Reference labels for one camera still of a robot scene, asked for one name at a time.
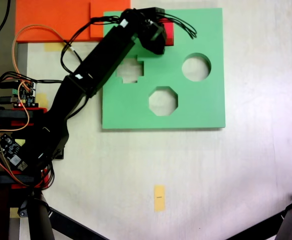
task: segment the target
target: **orange foam board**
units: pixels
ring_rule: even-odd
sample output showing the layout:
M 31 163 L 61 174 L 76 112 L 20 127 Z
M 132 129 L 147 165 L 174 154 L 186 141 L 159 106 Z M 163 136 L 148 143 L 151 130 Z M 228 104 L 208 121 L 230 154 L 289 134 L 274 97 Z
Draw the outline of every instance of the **orange foam board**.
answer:
M 16 0 L 15 34 L 27 25 L 43 24 L 52 27 L 69 40 L 79 28 L 89 22 L 91 9 L 101 17 L 104 11 L 122 11 L 129 7 L 130 0 Z M 76 41 L 95 41 L 103 36 L 102 28 L 97 32 L 93 28 L 93 32 L 96 39 L 94 36 L 90 37 L 90 30 L 87 28 Z M 60 38 L 49 30 L 34 27 L 22 33 L 17 41 L 60 42 Z
M 130 0 L 91 0 L 90 17 L 104 16 L 104 12 L 124 11 L 130 8 Z M 103 38 L 102 25 L 90 25 L 90 38 L 94 41 L 101 41 Z

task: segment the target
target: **robotic arm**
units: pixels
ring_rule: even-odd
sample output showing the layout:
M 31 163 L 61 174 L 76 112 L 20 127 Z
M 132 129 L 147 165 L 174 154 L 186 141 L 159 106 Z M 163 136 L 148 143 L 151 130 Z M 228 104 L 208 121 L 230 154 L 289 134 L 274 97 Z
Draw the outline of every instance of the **robotic arm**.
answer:
M 67 75 L 51 109 L 34 124 L 33 137 L 20 148 L 18 168 L 34 174 L 44 169 L 68 141 L 67 119 L 83 97 L 93 97 L 107 82 L 139 38 L 147 50 L 162 55 L 166 32 L 157 23 L 160 8 L 127 9 L 114 26 L 73 74 Z

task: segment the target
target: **microcontroller board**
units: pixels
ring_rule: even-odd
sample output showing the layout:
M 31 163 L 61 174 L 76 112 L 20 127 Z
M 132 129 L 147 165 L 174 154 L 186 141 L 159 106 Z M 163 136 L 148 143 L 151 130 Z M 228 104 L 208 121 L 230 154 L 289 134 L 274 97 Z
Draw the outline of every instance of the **microcontroller board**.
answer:
M 17 154 L 19 150 L 20 145 L 10 136 L 3 134 L 0 137 L 0 153 L 2 153 L 12 165 L 23 171 L 27 167 L 27 164 L 18 157 Z
M 26 90 L 23 85 L 19 89 L 19 96 L 21 102 L 24 104 L 26 108 L 37 108 L 38 104 L 35 101 L 35 93 L 36 93 L 36 84 L 33 82 L 25 82 L 26 86 L 30 90 Z M 13 89 L 12 94 L 14 97 L 18 97 L 18 89 Z M 17 99 L 17 102 L 13 104 L 14 108 L 22 108 L 22 105 Z

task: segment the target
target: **square hole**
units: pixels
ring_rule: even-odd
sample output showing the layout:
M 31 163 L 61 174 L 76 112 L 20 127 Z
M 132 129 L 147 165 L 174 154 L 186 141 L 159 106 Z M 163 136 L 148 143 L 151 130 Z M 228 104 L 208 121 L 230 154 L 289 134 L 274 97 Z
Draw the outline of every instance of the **square hole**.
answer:
M 144 62 L 138 61 L 137 56 L 125 58 L 118 66 L 116 75 L 117 77 L 122 77 L 124 84 L 136 83 L 140 76 L 144 76 Z

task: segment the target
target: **green foam board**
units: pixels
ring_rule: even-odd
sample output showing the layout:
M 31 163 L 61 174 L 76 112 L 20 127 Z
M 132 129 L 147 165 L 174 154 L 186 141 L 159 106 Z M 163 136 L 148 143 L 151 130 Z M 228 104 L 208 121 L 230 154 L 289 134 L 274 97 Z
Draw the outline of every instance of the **green foam board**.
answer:
M 182 129 L 225 127 L 222 9 L 167 10 L 190 23 L 197 38 L 174 25 L 174 45 L 164 55 L 145 50 L 139 40 L 127 58 L 144 62 L 144 76 L 137 83 L 123 83 L 116 72 L 103 87 L 102 126 L 104 129 Z M 106 16 L 120 12 L 106 12 Z M 111 26 L 104 26 L 106 34 Z M 208 77 L 190 81 L 182 72 L 189 56 L 206 56 L 211 64 Z M 178 96 L 177 109 L 168 116 L 157 116 L 149 108 L 149 96 L 160 88 L 172 89 Z

